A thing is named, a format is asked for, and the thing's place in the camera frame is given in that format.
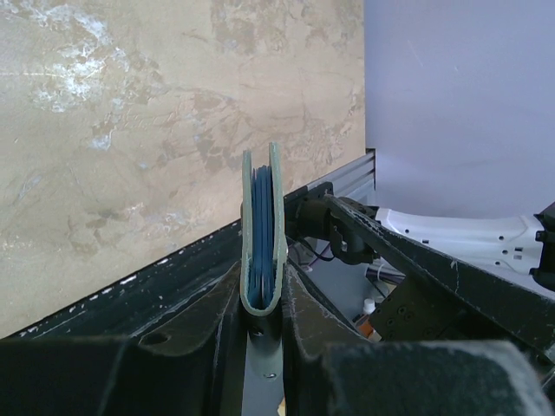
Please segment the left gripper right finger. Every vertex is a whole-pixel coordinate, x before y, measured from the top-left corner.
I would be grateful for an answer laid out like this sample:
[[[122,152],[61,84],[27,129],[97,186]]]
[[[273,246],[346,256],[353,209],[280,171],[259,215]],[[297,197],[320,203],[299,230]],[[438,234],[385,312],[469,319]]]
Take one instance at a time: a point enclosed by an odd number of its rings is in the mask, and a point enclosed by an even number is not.
[[[542,388],[506,341],[372,342],[295,265],[282,288],[289,415],[540,415]]]

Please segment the aluminium frame rail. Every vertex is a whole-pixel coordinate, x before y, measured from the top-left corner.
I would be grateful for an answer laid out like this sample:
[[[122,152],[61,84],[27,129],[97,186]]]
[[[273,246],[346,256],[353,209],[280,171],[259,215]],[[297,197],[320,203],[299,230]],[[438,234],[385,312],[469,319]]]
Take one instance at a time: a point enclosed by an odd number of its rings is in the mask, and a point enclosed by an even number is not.
[[[351,198],[364,205],[374,204],[375,149],[367,148],[365,152],[362,157],[309,183],[307,188],[312,190],[324,182],[329,182],[335,196]]]

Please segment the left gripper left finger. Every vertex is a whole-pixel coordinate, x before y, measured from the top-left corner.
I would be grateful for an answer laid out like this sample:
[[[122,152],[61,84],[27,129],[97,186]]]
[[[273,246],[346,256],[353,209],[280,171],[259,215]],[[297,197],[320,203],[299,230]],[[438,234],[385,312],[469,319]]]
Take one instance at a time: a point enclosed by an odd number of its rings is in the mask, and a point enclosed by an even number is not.
[[[241,266],[141,339],[1,343],[3,415],[239,415],[245,373]]]

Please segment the blue credit cards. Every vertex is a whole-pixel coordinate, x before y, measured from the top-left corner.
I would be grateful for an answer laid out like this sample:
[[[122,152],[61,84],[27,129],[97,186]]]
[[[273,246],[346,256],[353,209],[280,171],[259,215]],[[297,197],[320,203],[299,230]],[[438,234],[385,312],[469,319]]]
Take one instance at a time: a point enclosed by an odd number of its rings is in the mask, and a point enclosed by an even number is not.
[[[253,252],[249,300],[265,309],[273,291],[273,204],[271,168],[260,166],[252,174]]]

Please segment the sage green card holder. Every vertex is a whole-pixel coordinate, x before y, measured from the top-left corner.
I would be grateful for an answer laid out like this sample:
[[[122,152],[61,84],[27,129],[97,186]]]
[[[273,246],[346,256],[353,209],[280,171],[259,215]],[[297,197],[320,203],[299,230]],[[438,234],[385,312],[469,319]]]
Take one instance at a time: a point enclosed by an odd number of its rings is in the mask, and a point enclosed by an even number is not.
[[[240,297],[247,313],[267,316],[281,297],[288,257],[278,143],[270,143],[269,161],[258,168],[251,151],[243,153],[242,192]]]

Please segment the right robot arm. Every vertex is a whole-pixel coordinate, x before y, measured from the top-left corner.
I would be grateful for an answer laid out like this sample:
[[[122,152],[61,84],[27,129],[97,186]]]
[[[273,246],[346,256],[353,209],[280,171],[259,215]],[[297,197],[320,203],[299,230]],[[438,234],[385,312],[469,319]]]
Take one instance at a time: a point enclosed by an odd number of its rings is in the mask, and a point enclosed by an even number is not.
[[[486,271],[510,270],[554,290],[554,208],[501,219],[423,217],[326,195],[305,198],[293,229],[330,243],[346,264],[381,258],[554,357],[554,302]]]

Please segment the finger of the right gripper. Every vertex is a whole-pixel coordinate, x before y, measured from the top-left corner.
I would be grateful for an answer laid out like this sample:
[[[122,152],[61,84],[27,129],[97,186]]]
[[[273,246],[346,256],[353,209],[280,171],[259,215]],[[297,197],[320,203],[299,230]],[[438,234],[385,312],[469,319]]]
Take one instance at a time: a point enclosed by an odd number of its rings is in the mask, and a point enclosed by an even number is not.
[[[410,278],[436,287],[538,351],[554,349],[554,300],[478,269],[380,225],[348,204],[326,196],[331,216]]]

